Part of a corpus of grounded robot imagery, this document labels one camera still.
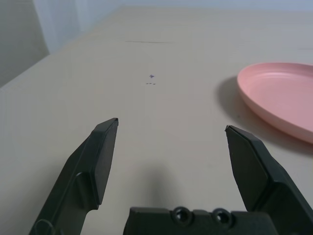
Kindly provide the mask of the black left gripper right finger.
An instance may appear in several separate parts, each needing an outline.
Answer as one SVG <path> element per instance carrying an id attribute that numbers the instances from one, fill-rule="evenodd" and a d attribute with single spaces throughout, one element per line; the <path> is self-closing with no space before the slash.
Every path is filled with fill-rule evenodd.
<path id="1" fill-rule="evenodd" d="M 232 125 L 225 133 L 233 176 L 246 210 L 266 213 L 280 235 L 311 235 L 312 208 L 264 143 Z"/>

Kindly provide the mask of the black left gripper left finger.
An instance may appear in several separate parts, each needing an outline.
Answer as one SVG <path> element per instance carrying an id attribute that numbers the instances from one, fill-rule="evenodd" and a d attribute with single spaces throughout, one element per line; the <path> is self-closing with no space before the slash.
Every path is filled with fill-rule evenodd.
<path id="1" fill-rule="evenodd" d="M 32 235 L 79 235 L 87 214 L 102 204 L 118 119 L 98 124 L 70 155 L 46 199 Z"/>

